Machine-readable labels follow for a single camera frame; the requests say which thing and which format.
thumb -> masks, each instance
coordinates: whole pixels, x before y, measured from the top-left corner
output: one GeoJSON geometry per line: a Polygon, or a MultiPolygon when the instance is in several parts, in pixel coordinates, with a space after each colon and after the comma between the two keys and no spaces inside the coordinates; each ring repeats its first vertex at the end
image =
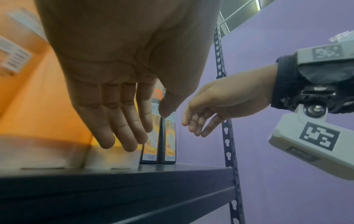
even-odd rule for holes
{"type": "Polygon", "coordinates": [[[192,116],[204,107],[215,105],[217,101],[215,94],[212,94],[212,92],[208,90],[209,89],[197,94],[188,102],[182,117],[183,126],[189,125],[192,116]]]}
{"type": "Polygon", "coordinates": [[[188,97],[177,96],[170,91],[166,91],[164,98],[160,102],[159,113],[162,118],[167,118],[172,112],[176,111],[179,105],[188,97]]]}

perforated metal post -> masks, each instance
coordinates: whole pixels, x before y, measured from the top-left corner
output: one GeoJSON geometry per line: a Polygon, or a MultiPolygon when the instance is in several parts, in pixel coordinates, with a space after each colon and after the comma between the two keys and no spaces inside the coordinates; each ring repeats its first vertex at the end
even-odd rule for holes
{"type": "MultiPolygon", "coordinates": [[[[224,58],[222,53],[221,34],[220,34],[219,24],[217,24],[214,33],[214,47],[215,47],[216,69],[218,72],[216,79],[221,79],[223,77],[226,77],[227,74],[225,70],[225,63],[224,63],[224,58]]],[[[239,171],[237,167],[235,142],[233,139],[233,129],[232,129],[231,119],[228,119],[222,123],[222,138],[224,143],[225,164],[226,167],[233,168],[235,180],[236,180],[236,198],[235,201],[229,203],[231,223],[244,224],[245,219],[243,214],[241,186],[240,186],[239,171]]]]}

hand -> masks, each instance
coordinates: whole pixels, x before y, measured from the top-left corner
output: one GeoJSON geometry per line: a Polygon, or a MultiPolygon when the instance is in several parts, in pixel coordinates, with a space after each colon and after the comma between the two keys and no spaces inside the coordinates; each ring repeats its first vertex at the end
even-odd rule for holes
{"type": "Polygon", "coordinates": [[[36,0],[75,110],[103,148],[151,132],[157,79],[167,117],[198,87],[221,0],[36,0]],[[134,96],[139,113],[134,106],[134,96]]]}
{"type": "Polygon", "coordinates": [[[265,109],[272,99],[277,68],[274,64],[206,84],[187,104],[182,125],[188,126],[196,136],[206,137],[227,119],[249,116],[265,109]]]}

black wrist strap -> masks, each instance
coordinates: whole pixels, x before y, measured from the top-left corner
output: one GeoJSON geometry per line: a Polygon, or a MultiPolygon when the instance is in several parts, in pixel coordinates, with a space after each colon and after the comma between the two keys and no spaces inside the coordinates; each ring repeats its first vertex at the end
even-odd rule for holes
{"type": "Polygon", "coordinates": [[[271,107],[277,109],[287,108],[283,101],[293,97],[304,88],[307,81],[301,76],[297,66],[297,55],[287,55],[278,58],[278,73],[275,80],[271,107]]]}

shelf board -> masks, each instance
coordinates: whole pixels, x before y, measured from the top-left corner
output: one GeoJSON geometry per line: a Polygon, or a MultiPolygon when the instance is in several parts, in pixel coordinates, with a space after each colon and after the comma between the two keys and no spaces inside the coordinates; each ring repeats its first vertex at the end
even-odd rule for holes
{"type": "Polygon", "coordinates": [[[235,198],[231,168],[175,164],[0,172],[2,224],[183,224],[235,198]]]}

